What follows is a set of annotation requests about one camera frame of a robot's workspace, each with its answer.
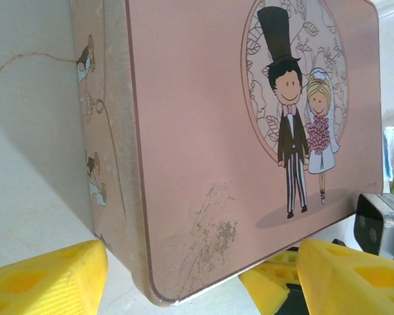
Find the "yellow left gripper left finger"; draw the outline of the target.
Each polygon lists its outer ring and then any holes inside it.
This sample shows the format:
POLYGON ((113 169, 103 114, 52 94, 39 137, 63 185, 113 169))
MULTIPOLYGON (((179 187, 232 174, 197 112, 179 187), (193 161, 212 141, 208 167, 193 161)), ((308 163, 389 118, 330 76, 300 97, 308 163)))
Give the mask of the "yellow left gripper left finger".
POLYGON ((106 248, 89 240, 0 267, 0 315, 97 315, 106 248))

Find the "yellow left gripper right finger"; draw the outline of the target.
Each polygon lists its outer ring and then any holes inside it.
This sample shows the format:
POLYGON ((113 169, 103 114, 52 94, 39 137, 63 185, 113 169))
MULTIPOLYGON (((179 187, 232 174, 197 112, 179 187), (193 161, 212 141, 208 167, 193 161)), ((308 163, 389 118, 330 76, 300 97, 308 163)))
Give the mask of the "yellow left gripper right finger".
POLYGON ((297 273, 309 315, 394 315, 394 261, 306 239, 297 273))

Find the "pink wedding couple tin box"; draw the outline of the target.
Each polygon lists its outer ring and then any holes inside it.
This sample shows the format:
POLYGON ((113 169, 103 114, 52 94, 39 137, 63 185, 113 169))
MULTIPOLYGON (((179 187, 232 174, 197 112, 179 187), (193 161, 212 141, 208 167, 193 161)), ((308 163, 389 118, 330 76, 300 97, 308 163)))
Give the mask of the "pink wedding couple tin box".
POLYGON ((177 305, 383 190, 372 0, 69 0, 93 229, 177 305))

